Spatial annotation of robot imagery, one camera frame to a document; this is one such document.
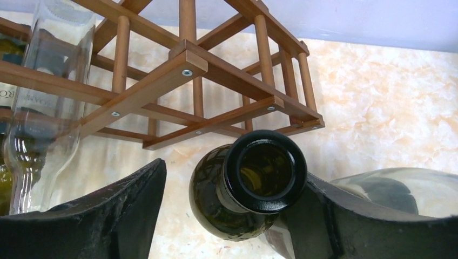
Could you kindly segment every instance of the clear glass bottle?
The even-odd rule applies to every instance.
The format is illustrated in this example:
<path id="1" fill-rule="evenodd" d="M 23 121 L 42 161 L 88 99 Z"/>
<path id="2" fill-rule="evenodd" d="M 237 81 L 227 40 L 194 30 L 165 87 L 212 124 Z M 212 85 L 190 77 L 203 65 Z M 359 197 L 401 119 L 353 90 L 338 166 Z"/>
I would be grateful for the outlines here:
<path id="1" fill-rule="evenodd" d="M 26 42 L 21 37 L 12 37 L 0 33 L 0 60 L 22 64 Z M 6 115 L 11 112 L 11 104 L 14 99 L 16 86 L 0 82 L 0 146 L 3 144 L 8 120 Z M 11 200 L 12 175 L 6 166 L 3 153 L 0 150 L 0 216 L 8 215 Z"/>
<path id="2" fill-rule="evenodd" d="M 96 15 L 71 0 L 40 0 L 24 66 L 87 83 Z M 84 103 L 18 88 L 4 158 L 13 173 L 10 214 L 49 208 L 57 175 L 79 144 Z"/>
<path id="3" fill-rule="evenodd" d="M 306 176 L 305 158 L 290 138 L 253 131 L 200 160 L 191 176 L 191 209 L 213 235 L 246 240 L 266 231 L 296 202 Z"/>
<path id="4" fill-rule="evenodd" d="M 330 183 L 370 202 L 422 216 L 458 215 L 458 175 L 425 168 L 385 168 Z"/>

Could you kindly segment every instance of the green glass bottle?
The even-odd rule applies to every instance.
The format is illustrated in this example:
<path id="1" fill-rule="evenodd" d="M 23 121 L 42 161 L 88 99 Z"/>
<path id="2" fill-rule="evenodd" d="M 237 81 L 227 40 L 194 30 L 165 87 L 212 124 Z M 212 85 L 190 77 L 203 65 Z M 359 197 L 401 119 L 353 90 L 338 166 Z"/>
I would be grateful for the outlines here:
<path id="1" fill-rule="evenodd" d="M 7 35 L 0 34 L 0 60 L 21 65 L 26 43 Z M 10 112 L 16 86 L 0 82 L 0 111 L 2 115 Z M 8 119 L 0 120 L 0 147 L 8 126 Z M 5 164 L 3 149 L 0 148 L 0 216 L 8 215 L 11 200 L 12 174 Z"/>
<path id="2" fill-rule="evenodd" d="M 300 148 L 275 131 L 245 134 L 197 164 L 191 209 L 213 235 L 242 241 L 265 232 L 302 194 L 307 164 Z"/>

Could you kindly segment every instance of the wine bottle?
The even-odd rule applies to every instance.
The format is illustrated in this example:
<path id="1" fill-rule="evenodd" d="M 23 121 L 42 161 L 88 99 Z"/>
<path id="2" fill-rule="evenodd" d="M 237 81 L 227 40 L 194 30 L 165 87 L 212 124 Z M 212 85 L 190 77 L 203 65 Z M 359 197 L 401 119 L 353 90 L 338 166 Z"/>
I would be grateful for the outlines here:
<path id="1" fill-rule="evenodd" d="M 0 35 L 0 60 L 21 65 L 25 43 L 6 35 Z M 0 82 L 0 147 L 8 126 L 8 115 L 14 99 L 16 87 Z M 11 199 L 12 174 L 5 164 L 3 153 L 0 156 L 0 216 L 8 215 Z"/>
<path id="2" fill-rule="evenodd" d="M 39 0 L 23 65 L 86 84 L 95 18 L 72 0 Z M 10 214 L 49 209 L 56 178 L 79 145 L 83 110 L 84 102 L 34 84 L 17 89 L 3 147 L 13 174 Z"/>
<path id="3" fill-rule="evenodd" d="M 296 202 L 306 177 L 304 155 L 290 138 L 253 131 L 199 161 L 191 176 L 191 209 L 211 234 L 246 240 L 265 232 Z"/>

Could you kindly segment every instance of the bottle lip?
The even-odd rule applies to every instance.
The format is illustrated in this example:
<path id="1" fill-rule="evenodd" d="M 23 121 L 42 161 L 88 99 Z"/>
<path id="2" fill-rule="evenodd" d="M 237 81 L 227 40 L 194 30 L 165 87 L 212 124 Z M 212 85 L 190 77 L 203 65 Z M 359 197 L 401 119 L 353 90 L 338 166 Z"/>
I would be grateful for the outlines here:
<path id="1" fill-rule="evenodd" d="M 284 191 L 269 197 L 251 192 L 243 183 L 240 167 L 242 156 L 253 144 L 271 143 L 286 150 L 292 158 L 292 180 Z M 294 204 L 305 189 L 307 163 L 301 149 L 289 137 L 269 130 L 257 130 L 241 136 L 226 154 L 223 170 L 224 185 L 234 200 L 247 210 L 271 214 Z"/>

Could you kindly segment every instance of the wooden dowel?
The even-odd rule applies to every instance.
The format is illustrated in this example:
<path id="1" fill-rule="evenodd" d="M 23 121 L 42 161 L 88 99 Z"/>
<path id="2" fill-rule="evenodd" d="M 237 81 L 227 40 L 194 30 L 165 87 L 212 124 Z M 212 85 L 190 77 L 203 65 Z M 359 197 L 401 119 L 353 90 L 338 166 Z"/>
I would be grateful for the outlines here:
<path id="1" fill-rule="evenodd" d="M 114 52 L 113 82 L 111 86 L 111 91 L 115 93 L 122 93 L 126 90 L 129 40 L 129 19 L 125 16 L 119 16 L 118 36 L 116 37 L 116 49 Z"/>
<path id="2" fill-rule="evenodd" d="M 310 70 L 308 68 L 307 54 L 300 53 L 298 55 L 298 62 L 302 79 L 302 87 L 304 88 L 305 104 L 307 107 L 316 112 L 315 96 L 313 94 L 312 78 L 310 77 Z"/>
<path id="3" fill-rule="evenodd" d="M 258 55 L 259 62 L 261 65 L 262 80 L 267 85 L 275 87 L 271 51 L 269 48 L 269 37 L 267 35 L 266 19 L 263 15 L 256 16 L 256 18 L 254 19 L 254 27 L 256 30 L 256 40 L 258 43 Z"/>
<path id="4" fill-rule="evenodd" d="M 180 40 L 187 39 L 192 43 L 197 42 L 196 28 L 196 0 L 180 0 Z M 192 80 L 192 93 L 194 115 L 204 116 L 204 90 L 202 77 Z"/>
<path id="5" fill-rule="evenodd" d="M 242 102 L 244 106 L 249 105 L 251 103 L 250 98 L 246 96 L 242 96 Z M 244 123 L 245 123 L 245 129 L 247 131 L 253 131 L 253 120 L 252 119 L 245 120 Z"/>
<path id="6" fill-rule="evenodd" d="M 196 42 L 196 0 L 180 0 L 180 40 Z"/>
<path id="7" fill-rule="evenodd" d="M 192 80 L 194 115 L 199 117 L 204 116 L 204 89 L 202 83 L 202 77 Z"/>
<path id="8" fill-rule="evenodd" d="M 285 83 L 285 93 L 287 96 L 293 98 L 296 101 L 299 101 L 292 57 L 280 45 L 278 46 L 278 49 L 280 53 L 280 64 L 281 71 L 283 73 L 283 81 Z M 289 123 L 293 127 L 299 127 L 302 125 L 302 121 L 291 116 L 289 117 Z"/>

